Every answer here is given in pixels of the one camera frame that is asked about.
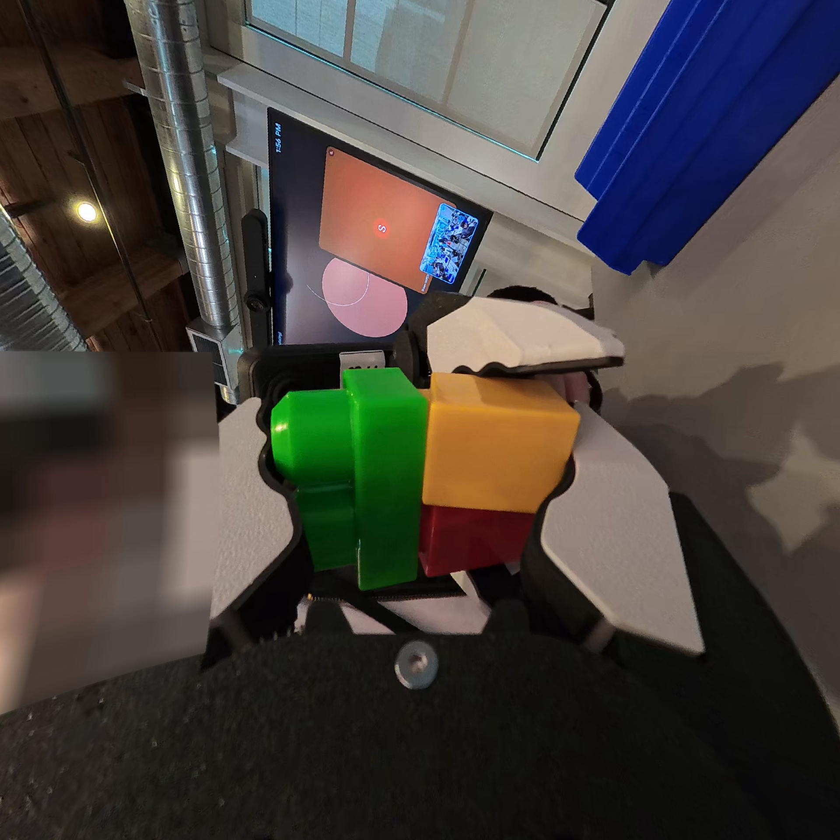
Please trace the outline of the black webcam bar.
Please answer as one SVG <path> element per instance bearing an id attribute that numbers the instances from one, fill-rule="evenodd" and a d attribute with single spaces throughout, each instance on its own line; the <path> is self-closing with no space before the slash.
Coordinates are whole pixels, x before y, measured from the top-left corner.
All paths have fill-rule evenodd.
<path id="1" fill-rule="evenodd" d="M 270 282 L 269 225 L 267 216 L 253 208 L 242 217 L 246 293 L 245 306 L 255 314 L 270 314 L 272 292 Z"/>

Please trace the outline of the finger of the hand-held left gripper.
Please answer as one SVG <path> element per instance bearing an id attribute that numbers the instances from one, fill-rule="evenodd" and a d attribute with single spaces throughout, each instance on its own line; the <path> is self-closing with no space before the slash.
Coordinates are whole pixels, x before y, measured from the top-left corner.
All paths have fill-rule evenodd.
<path id="1" fill-rule="evenodd" d="M 622 366 L 615 333 L 541 302 L 470 298 L 427 326 L 432 373 L 523 378 Z"/>
<path id="2" fill-rule="evenodd" d="M 374 590 L 374 598 L 379 602 L 461 596 L 469 598 L 483 613 L 490 612 L 491 606 L 480 596 L 478 585 L 470 573 L 452 573 L 432 578 L 420 575 L 414 581 Z"/>

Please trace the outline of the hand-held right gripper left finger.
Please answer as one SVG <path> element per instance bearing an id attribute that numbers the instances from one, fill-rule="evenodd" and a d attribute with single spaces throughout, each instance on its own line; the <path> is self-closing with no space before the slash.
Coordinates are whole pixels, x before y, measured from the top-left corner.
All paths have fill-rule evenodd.
<path id="1" fill-rule="evenodd" d="M 268 472 L 260 400 L 244 400 L 218 425 L 220 524 L 210 619 L 255 606 L 265 596 L 298 618 L 308 589 L 302 525 L 289 493 Z"/>

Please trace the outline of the green mega block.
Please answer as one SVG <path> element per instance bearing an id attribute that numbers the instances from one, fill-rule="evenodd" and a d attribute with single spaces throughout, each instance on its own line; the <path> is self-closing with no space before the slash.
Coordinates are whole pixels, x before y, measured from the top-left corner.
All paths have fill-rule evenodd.
<path id="1" fill-rule="evenodd" d="M 270 413 L 278 472 L 316 572 L 353 566 L 367 592 L 415 581 L 427 401 L 399 369 L 356 369 L 338 389 L 285 394 Z"/>

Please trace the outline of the blue storage bin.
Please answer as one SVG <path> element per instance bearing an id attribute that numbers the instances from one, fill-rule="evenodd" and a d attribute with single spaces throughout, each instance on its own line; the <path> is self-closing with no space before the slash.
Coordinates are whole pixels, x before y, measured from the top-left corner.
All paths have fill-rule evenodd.
<path id="1" fill-rule="evenodd" d="M 574 178 L 578 240 L 666 266 L 838 76 L 839 3 L 669 2 Z"/>

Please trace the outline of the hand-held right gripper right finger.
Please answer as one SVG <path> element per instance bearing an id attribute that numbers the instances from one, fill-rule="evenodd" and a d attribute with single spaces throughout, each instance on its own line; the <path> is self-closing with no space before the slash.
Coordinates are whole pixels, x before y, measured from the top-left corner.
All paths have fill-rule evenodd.
<path id="1" fill-rule="evenodd" d="M 582 414 L 570 464 L 522 554 L 538 628 L 602 651 L 616 633 L 705 652 L 669 489 L 597 414 Z"/>

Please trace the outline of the yellow mega block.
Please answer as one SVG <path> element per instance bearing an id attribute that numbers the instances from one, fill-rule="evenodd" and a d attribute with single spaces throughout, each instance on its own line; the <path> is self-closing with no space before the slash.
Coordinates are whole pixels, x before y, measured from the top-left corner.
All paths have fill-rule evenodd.
<path id="1" fill-rule="evenodd" d="M 535 513 L 559 485 L 581 416 L 542 381 L 433 373 L 423 504 Z"/>

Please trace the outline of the computer monitor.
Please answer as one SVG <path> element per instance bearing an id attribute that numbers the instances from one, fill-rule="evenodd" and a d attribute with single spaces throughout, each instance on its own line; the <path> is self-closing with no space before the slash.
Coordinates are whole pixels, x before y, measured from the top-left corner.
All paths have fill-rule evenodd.
<path id="1" fill-rule="evenodd" d="M 461 292 L 491 210 L 275 108 L 266 136 L 273 344 L 391 340 Z"/>

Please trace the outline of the red mega block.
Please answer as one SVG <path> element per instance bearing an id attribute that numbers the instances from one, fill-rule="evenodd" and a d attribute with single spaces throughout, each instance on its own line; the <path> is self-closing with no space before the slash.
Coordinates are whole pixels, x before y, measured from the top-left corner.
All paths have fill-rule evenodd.
<path id="1" fill-rule="evenodd" d="M 418 556 L 426 577 L 520 561 L 534 513 L 422 506 Z"/>

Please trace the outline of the silver duct pipe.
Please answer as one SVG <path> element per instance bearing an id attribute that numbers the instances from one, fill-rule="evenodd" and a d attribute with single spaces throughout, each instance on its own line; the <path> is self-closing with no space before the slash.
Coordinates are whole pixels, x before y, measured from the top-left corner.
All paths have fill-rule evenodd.
<path id="1" fill-rule="evenodd" d="M 80 351 L 87 342 L 1 209 L 1 351 Z"/>
<path id="2" fill-rule="evenodd" d="M 196 6 L 125 6 L 201 320 L 228 335 L 237 286 Z"/>

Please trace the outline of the glass window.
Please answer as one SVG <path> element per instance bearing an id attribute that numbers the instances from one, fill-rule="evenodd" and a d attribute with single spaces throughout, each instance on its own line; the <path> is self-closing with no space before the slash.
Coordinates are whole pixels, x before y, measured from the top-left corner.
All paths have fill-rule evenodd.
<path id="1" fill-rule="evenodd" d="M 666 1 L 205 2 L 220 77 L 542 235 L 575 243 L 574 174 Z"/>

